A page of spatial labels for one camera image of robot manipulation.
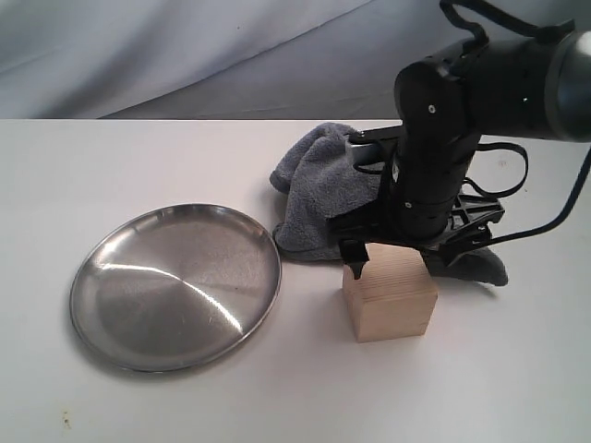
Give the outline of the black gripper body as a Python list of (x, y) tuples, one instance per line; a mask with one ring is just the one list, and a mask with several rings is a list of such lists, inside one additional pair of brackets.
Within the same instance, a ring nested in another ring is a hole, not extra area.
[(410, 247), (444, 257), (462, 254), (491, 238), (488, 224), (504, 208), (496, 198), (459, 194), (442, 204), (377, 198), (327, 220), (329, 238), (338, 243), (376, 243)]

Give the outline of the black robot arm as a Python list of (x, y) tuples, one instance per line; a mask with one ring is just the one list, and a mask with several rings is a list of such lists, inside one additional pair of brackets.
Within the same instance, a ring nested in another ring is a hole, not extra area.
[(501, 191), (465, 194), (477, 152), (523, 154), (518, 138), (590, 139), (590, 35), (572, 22), (523, 30), (515, 41), (482, 32), (403, 69), (394, 84), (398, 126), (349, 137), (353, 165), (374, 174), (375, 199), (328, 220), (329, 236), (359, 278), (370, 243), (413, 248), (451, 265), (497, 240)]

